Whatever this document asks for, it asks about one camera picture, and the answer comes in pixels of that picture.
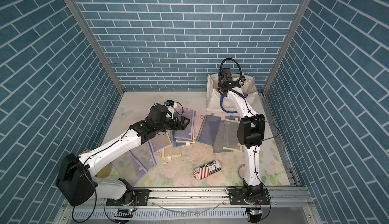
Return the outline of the purple mesh pouch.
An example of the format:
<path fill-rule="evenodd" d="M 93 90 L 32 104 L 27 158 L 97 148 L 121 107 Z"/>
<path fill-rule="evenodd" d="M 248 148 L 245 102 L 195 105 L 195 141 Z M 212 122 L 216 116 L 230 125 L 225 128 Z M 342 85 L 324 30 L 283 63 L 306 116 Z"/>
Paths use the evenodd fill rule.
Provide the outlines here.
<path fill-rule="evenodd" d="M 147 174 L 147 170 L 131 153 L 121 155 L 112 161 L 112 165 L 120 178 L 123 178 L 132 186 L 135 186 Z"/>
<path fill-rule="evenodd" d="M 141 165 L 147 170 L 151 170 L 156 166 L 156 160 L 152 144 L 150 141 L 130 150 L 132 156 L 138 160 Z"/>
<path fill-rule="evenodd" d="M 150 140 L 150 145 L 153 151 L 153 154 L 155 155 L 158 151 L 170 147 L 172 145 L 170 140 L 169 133 L 164 133 L 162 135 L 156 135 L 154 138 Z"/>

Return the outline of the brown tape roll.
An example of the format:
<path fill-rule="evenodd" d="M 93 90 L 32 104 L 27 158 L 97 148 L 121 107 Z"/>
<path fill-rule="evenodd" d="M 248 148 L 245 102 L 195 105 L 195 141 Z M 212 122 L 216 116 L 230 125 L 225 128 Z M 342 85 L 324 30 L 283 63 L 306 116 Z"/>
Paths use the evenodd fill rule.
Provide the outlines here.
<path fill-rule="evenodd" d="M 244 176 L 245 176 L 245 172 L 246 172 L 246 166 L 245 164 L 242 164 L 238 167 L 238 176 L 241 180 L 244 180 Z"/>

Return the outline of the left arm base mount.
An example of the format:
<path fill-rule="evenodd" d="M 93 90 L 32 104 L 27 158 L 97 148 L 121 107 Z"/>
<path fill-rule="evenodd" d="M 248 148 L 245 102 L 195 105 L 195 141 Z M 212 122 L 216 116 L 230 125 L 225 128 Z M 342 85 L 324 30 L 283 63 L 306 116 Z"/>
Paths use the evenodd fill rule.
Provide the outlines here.
<path fill-rule="evenodd" d="M 147 206 L 150 190 L 148 189 L 134 189 L 127 191 L 120 199 L 107 199 L 105 201 L 106 206 Z"/>

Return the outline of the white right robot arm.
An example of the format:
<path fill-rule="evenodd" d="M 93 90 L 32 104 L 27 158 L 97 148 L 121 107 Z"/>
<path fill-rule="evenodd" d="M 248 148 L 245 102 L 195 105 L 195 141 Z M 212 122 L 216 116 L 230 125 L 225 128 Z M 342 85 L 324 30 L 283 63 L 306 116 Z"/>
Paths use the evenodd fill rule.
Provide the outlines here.
<path fill-rule="evenodd" d="M 247 201 L 263 195 L 263 183 L 259 172 L 259 151 L 265 133 L 265 117 L 258 114 L 247 102 L 241 87 L 243 76 L 234 80 L 230 69 L 220 69 L 218 90 L 229 98 L 240 116 L 237 138 L 245 152 L 245 175 L 242 191 Z"/>

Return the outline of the blue mesh pouch centre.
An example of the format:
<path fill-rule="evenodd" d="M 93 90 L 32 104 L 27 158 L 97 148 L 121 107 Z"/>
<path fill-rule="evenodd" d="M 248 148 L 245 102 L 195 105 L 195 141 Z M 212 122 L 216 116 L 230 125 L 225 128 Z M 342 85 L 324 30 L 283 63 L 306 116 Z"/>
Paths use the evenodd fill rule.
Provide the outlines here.
<path fill-rule="evenodd" d="M 188 146 L 194 143 L 194 119 L 196 112 L 190 108 L 183 111 L 183 115 L 179 115 L 177 112 L 174 113 L 175 117 L 178 117 L 181 120 L 182 117 L 185 117 L 190 120 L 189 124 L 184 130 L 170 131 L 170 140 L 173 143 L 173 147 L 183 147 Z"/>

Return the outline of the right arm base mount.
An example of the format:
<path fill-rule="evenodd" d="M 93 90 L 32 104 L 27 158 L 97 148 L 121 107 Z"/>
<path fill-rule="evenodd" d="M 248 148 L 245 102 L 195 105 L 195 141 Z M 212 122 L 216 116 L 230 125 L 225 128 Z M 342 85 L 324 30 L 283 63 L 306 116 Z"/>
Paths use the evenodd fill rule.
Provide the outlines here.
<path fill-rule="evenodd" d="M 237 187 L 228 187 L 225 193 L 229 196 L 230 205 L 270 205 L 270 195 L 267 189 L 243 190 Z"/>

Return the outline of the white canvas tote bag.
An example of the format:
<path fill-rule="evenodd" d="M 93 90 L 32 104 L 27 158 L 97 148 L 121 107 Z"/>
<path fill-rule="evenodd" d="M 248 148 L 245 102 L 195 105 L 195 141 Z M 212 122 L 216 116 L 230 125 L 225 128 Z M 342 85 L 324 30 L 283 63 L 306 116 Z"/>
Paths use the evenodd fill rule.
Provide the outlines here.
<path fill-rule="evenodd" d="M 246 81 L 242 87 L 243 94 L 247 102 L 252 105 L 258 90 L 255 86 L 255 79 L 252 76 L 245 75 Z M 233 102 L 226 97 L 221 98 L 220 93 L 217 90 L 218 87 L 218 74 L 208 75 L 207 79 L 207 94 L 206 94 L 206 111 L 208 112 L 236 112 L 236 107 Z"/>

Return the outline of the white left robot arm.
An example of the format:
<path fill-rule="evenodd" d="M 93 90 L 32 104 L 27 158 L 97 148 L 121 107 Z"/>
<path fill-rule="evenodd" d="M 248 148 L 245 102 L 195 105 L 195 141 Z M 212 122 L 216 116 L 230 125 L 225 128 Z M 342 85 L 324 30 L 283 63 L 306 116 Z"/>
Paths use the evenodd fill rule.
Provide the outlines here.
<path fill-rule="evenodd" d="M 56 179 L 56 186 L 72 207 L 89 199 L 112 199 L 126 206 L 134 203 L 131 184 L 123 178 L 103 180 L 96 174 L 109 163 L 130 150 L 148 142 L 158 133 L 168 130 L 183 131 L 191 120 L 174 116 L 173 101 L 156 104 L 144 120 L 132 124 L 124 133 L 89 152 L 64 157 Z"/>

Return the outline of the purple mesh pouch bottom left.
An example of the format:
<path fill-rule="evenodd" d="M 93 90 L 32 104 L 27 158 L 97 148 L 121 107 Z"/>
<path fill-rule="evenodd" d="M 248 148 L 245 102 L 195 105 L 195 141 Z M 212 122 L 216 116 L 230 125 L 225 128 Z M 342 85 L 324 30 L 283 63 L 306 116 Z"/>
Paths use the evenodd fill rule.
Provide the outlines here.
<path fill-rule="evenodd" d="M 131 153 L 121 155 L 112 161 L 112 165 L 120 178 L 123 178 L 132 186 L 135 186 L 147 174 L 147 170 Z"/>

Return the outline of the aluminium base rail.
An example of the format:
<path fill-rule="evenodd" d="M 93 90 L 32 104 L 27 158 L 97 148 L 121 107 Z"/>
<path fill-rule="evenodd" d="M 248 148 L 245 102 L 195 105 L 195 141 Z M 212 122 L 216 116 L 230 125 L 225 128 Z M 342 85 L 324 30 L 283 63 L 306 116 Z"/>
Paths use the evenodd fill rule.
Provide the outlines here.
<path fill-rule="evenodd" d="M 237 188 L 135 188 L 131 204 L 88 200 L 78 207 L 63 205 L 54 223 L 113 224 L 184 219 L 239 219 L 244 223 L 321 223 L 306 187 L 268 187 L 256 201 L 247 201 Z"/>

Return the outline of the yellow trimmed mesh pouch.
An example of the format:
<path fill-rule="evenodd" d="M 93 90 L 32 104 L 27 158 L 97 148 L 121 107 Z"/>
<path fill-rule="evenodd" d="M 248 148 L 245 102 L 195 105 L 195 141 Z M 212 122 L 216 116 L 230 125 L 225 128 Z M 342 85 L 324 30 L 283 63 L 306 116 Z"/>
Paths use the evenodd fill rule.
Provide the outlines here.
<path fill-rule="evenodd" d="M 221 121 L 213 146 L 214 154 L 243 151 L 237 137 L 239 124 L 240 122 L 237 119 Z"/>

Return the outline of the yellow bowl with items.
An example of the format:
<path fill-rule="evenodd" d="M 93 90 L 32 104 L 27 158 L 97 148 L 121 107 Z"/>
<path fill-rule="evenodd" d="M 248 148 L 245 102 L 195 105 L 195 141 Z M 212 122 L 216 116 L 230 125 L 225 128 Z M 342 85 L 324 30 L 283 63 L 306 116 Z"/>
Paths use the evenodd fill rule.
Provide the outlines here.
<path fill-rule="evenodd" d="M 97 178 L 107 178 L 111 171 L 111 164 L 102 153 L 96 154 L 87 150 L 79 155 L 79 160 L 86 167 L 86 172 Z"/>

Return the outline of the crushed striped drink can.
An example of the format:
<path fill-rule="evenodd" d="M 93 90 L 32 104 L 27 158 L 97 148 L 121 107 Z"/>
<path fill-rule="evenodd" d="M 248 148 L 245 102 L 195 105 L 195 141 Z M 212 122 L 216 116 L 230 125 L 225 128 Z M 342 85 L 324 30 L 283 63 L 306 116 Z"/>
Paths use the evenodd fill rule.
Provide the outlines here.
<path fill-rule="evenodd" d="M 220 170 L 221 170 L 221 162 L 218 160 L 214 160 L 194 169 L 193 175 L 196 180 L 202 180 L 214 173 L 219 172 Z"/>

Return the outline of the purple mesh pouch lower left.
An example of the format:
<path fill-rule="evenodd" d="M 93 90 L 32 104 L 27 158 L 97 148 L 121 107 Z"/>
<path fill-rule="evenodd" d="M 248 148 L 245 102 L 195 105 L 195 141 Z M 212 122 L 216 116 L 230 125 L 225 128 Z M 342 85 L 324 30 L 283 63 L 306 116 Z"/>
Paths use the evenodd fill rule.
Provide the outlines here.
<path fill-rule="evenodd" d="M 156 160 L 152 144 L 150 141 L 130 150 L 132 156 L 138 160 L 141 165 L 147 170 L 151 170 L 156 166 Z"/>

